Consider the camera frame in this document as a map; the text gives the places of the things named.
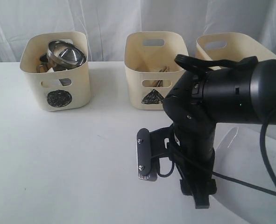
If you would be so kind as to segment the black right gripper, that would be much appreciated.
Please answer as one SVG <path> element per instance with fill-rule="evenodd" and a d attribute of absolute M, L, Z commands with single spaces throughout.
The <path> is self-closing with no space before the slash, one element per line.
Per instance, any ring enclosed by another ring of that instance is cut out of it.
<path fill-rule="evenodd" d="M 193 196 L 196 209 L 208 209 L 209 195 L 216 193 L 212 178 L 215 129 L 214 121 L 204 119 L 176 119 L 172 124 L 181 192 Z"/>

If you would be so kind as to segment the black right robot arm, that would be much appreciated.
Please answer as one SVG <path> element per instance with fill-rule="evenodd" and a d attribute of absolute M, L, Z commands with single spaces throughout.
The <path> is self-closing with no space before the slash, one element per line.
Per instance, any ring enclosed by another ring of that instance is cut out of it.
<path fill-rule="evenodd" d="M 276 59 L 204 61 L 178 55 L 175 61 L 185 72 L 166 96 L 163 109 L 173 122 L 168 149 L 183 195 L 192 196 L 197 209 L 206 209 L 219 177 L 276 196 L 276 175 L 266 151 L 267 128 L 276 125 Z M 218 123 L 261 125 L 260 152 L 274 190 L 213 171 Z"/>

